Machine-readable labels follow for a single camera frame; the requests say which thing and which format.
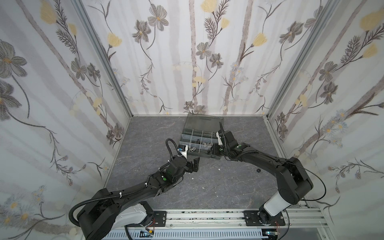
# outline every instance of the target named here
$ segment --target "floral wallpaper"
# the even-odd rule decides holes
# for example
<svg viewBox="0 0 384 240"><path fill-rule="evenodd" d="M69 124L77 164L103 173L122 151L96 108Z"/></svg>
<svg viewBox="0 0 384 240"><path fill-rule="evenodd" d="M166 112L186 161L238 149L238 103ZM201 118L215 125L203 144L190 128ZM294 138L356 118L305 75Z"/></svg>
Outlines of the floral wallpaper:
<svg viewBox="0 0 384 240"><path fill-rule="evenodd" d="M309 204L339 240L382 239L383 64L384 4L343 0L269 116L288 156L324 180ZM307 199L324 193L312 180Z"/></svg>
<svg viewBox="0 0 384 240"><path fill-rule="evenodd" d="M267 114L326 1L83 3L134 114Z"/></svg>
<svg viewBox="0 0 384 240"><path fill-rule="evenodd" d="M70 2L0 14L1 236L81 239L69 209L104 186L129 119Z"/></svg>

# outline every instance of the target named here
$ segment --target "transparent lid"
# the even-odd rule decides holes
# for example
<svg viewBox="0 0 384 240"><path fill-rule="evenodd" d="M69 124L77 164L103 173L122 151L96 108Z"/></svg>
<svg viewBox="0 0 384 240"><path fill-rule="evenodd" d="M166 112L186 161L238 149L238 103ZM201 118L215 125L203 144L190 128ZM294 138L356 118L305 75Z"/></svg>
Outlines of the transparent lid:
<svg viewBox="0 0 384 240"><path fill-rule="evenodd" d="M223 117L215 117L201 114L191 114L187 116L187 120L184 125L183 133L190 133L192 130L203 131L203 132L213 132L214 134L220 130L221 122L224 125Z"/></svg>

